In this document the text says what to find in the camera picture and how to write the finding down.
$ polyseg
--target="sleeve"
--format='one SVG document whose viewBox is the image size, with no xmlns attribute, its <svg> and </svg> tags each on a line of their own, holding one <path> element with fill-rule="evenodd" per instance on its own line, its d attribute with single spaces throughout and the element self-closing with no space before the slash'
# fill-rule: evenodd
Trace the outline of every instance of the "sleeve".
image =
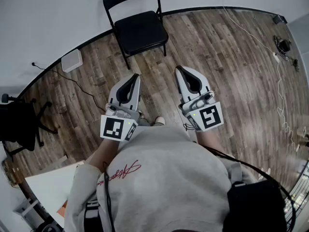
<svg viewBox="0 0 309 232">
<path fill-rule="evenodd" d="M 64 230 L 66 232 L 83 232 L 82 219 L 85 205 L 96 196 L 97 181 L 101 171 L 89 164 L 81 165 L 76 169 L 73 185 L 65 210 Z"/>
</svg>

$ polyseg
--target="white cable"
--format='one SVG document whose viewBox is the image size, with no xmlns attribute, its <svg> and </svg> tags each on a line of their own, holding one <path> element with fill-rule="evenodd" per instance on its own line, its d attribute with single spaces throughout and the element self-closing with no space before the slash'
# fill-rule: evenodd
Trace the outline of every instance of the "white cable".
<svg viewBox="0 0 309 232">
<path fill-rule="evenodd" d="M 269 51 L 271 51 L 271 53 L 273 53 L 273 51 L 272 51 L 269 47 L 265 46 L 265 45 L 264 45 L 262 42 L 260 42 L 254 35 L 250 34 L 246 29 L 243 29 L 240 25 L 238 25 L 238 24 L 230 17 L 229 13 L 226 11 L 226 9 L 225 9 L 225 7 L 224 7 L 224 2 L 223 2 L 223 0 L 222 0 L 222 5 L 223 5 L 223 8 L 224 8 L 224 10 L 225 10 L 225 12 L 226 12 L 228 18 L 230 18 L 230 20 L 231 20 L 232 22 L 234 22 L 234 23 L 236 24 L 237 27 L 239 27 L 240 29 L 244 30 L 247 34 L 249 34 L 249 35 L 251 35 L 252 37 L 254 37 L 263 47 L 267 48 Z"/>
<path fill-rule="evenodd" d="M 224 10 L 225 10 L 225 12 L 226 12 L 228 18 L 230 18 L 230 20 L 231 20 L 232 22 L 234 22 L 240 29 L 244 30 L 247 34 L 249 34 L 249 35 L 251 35 L 252 37 L 254 37 L 263 47 L 265 47 L 265 48 L 267 48 L 269 51 L 271 51 L 272 54 L 275 54 L 269 47 L 265 46 L 265 45 L 264 45 L 262 42 L 260 42 L 254 35 L 250 34 L 246 29 L 243 29 L 240 25 L 238 25 L 238 24 L 230 17 L 229 13 L 226 11 L 226 9 L 225 9 L 225 7 L 224 7 L 224 0 L 222 0 L 222 5 L 223 5 L 223 8 L 224 8 Z M 278 65 L 277 65 L 277 72 L 278 72 L 278 75 L 279 75 L 279 81 L 278 81 L 278 94 L 279 94 L 279 96 L 281 97 L 281 99 L 282 99 L 282 101 L 283 101 L 283 108 L 281 109 L 281 108 L 277 107 L 277 113 L 279 114 L 279 117 L 283 117 L 284 123 L 282 124 L 282 127 L 285 127 L 285 133 L 288 133 L 288 137 L 290 137 L 290 135 L 291 135 L 291 137 L 290 137 L 290 140 L 291 140 L 291 142 L 292 142 L 291 146 L 293 146 L 293 147 L 294 147 L 294 150 L 297 152 L 298 149 L 299 149 L 299 144 L 298 144 L 297 148 L 295 148 L 295 143 L 294 143 L 294 141 L 293 141 L 293 131 L 292 131 L 291 128 L 288 126 L 288 123 L 285 121 L 285 116 L 284 116 L 284 114 L 283 114 L 284 109 L 285 109 L 285 102 L 284 102 L 284 99 L 283 99 L 283 97 L 282 97 L 282 95 L 281 95 L 281 93 L 280 93 L 280 91 L 279 91 L 279 84 L 280 84 L 280 81 L 282 80 L 281 75 L 280 75 L 280 72 L 279 72 L 279 63 L 280 63 L 279 59 L 277 60 L 277 62 L 278 62 Z"/>
</svg>

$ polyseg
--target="white table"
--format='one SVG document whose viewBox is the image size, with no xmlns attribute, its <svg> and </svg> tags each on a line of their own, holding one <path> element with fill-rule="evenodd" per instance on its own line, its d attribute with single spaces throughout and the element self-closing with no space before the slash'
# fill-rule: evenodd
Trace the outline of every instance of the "white table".
<svg viewBox="0 0 309 232">
<path fill-rule="evenodd" d="M 83 163 L 81 161 L 64 168 L 26 178 L 41 205 L 62 228 L 64 227 L 64 218 L 57 211 L 68 200 L 76 167 Z"/>
</svg>

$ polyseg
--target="black strap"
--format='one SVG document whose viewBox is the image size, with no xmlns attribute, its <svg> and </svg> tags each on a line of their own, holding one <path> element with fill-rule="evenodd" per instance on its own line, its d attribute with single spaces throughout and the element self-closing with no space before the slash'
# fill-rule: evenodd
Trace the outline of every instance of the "black strap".
<svg viewBox="0 0 309 232">
<path fill-rule="evenodd" d="M 107 168 L 106 168 L 104 172 L 104 180 L 105 180 L 104 187 L 105 187 L 105 194 L 106 194 L 107 211 L 108 211 L 108 216 L 109 216 L 110 223 L 111 223 L 112 232 L 115 232 L 114 222 L 112 220 L 112 202 L 111 202 L 110 193 L 108 191 L 109 179 L 110 177 L 107 174 Z"/>
<path fill-rule="evenodd" d="M 86 204 L 84 214 L 84 231 L 104 232 L 101 217 L 98 211 L 99 203 L 97 200 L 89 201 Z"/>
</svg>

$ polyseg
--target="person's arm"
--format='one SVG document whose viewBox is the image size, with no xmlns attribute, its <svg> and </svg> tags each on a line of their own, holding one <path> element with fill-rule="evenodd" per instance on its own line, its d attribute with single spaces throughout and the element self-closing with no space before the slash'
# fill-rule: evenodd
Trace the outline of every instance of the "person's arm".
<svg viewBox="0 0 309 232">
<path fill-rule="evenodd" d="M 210 147 L 222 152 L 225 151 L 221 146 L 217 135 L 212 130 L 197 132 L 197 142 L 202 146 Z"/>
<path fill-rule="evenodd" d="M 67 232 L 81 231 L 86 203 L 94 198 L 97 182 L 107 165 L 117 155 L 118 141 L 104 139 L 90 162 L 76 169 L 65 211 L 64 228 Z"/>
<path fill-rule="evenodd" d="M 97 167 L 101 171 L 101 173 L 105 172 L 105 168 L 116 157 L 118 147 L 118 141 L 105 138 L 99 148 L 94 153 L 89 164 Z"/>
</svg>

